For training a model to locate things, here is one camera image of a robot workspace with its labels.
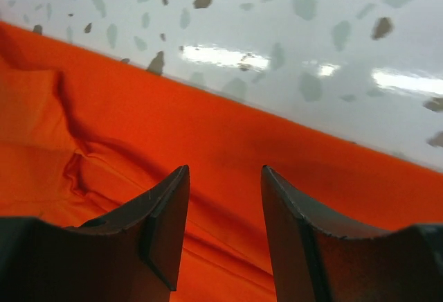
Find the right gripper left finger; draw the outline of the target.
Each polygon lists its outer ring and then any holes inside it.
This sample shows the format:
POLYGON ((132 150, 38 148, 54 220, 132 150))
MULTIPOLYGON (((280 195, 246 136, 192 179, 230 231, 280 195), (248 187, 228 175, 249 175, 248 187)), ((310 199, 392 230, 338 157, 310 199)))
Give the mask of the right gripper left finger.
POLYGON ((168 301, 177 288, 190 195, 180 166, 79 227, 1 219, 2 301, 168 301))

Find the orange t shirt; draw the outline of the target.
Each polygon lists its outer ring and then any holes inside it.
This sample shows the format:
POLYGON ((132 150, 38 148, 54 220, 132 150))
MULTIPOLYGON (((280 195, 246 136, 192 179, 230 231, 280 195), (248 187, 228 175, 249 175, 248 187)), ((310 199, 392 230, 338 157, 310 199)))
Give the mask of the orange t shirt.
POLYGON ((190 167, 173 301, 274 301, 268 165, 383 229, 442 221, 442 175, 283 118, 1 25, 1 214, 77 226, 190 167))

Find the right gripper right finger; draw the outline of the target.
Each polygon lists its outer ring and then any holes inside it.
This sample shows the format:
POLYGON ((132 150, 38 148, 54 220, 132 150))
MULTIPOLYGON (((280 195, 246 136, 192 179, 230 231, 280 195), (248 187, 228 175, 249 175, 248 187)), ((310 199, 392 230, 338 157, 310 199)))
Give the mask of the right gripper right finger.
POLYGON ((387 231, 345 216, 269 166, 261 196, 279 301, 441 301, 442 225, 387 231))

